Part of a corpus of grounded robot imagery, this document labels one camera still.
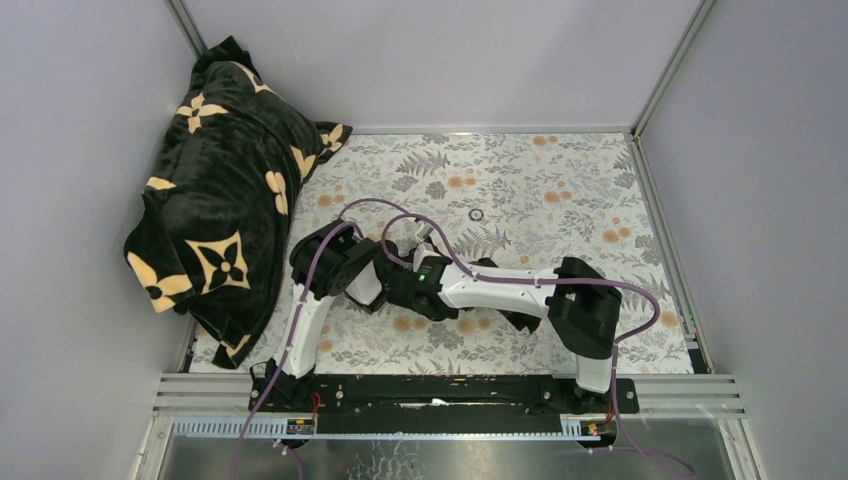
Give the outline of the black paper box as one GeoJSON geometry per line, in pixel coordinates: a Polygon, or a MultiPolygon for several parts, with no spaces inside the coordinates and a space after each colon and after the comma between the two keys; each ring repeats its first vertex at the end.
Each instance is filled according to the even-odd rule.
{"type": "MultiPolygon", "coordinates": [[[[423,243],[412,254],[412,270],[418,270],[425,258],[451,257],[438,252],[434,246],[423,243]]],[[[467,266],[467,273],[454,260],[442,276],[439,294],[449,306],[461,310],[474,308],[500,312],[517,330],[536,331],[547,317],[545,299],[554,293],[552,285],[540,281],[553,279],[552,267],[538,270],[502,269],[490,259],[481,259],[467,266]]]]}

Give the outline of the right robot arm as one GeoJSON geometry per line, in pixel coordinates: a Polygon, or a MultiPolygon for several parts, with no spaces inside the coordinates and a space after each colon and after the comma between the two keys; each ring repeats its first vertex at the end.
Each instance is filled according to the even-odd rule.
{"type": "Polygon", "coordinates": [[[383,286],[390,304],[435,322],[475,308],[497,310],[517,330],[530,333],[546,320],[576,357],[577,405],[597,412],[613,398],[612,350],[622,294],[578,258],[533,271],[427,254],[411,269],[393,269],[383,286]]]}

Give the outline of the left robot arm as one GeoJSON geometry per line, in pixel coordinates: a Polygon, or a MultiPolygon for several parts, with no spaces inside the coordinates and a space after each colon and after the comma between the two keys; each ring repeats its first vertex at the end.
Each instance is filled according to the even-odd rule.
{"type": "Polygon", "coordinates": [[[336,299],[345,297],[369,314],[385,304],[399,306],[402,296],[389,292],[400,285],[393,276],[409,272],[413,262],[437,254],[438,249],[426,239],[400,264],[388,253],[399,253],[394,243],[382,245],[364,238],[356,224],[342,220],[295,245],[290,255],[293,303],[284,344],[275,355],[282,375],[271,392],[282,408],[296,411],[309,401],[311,387],[304,378],[314,371],[321,330],[336,299]]]}

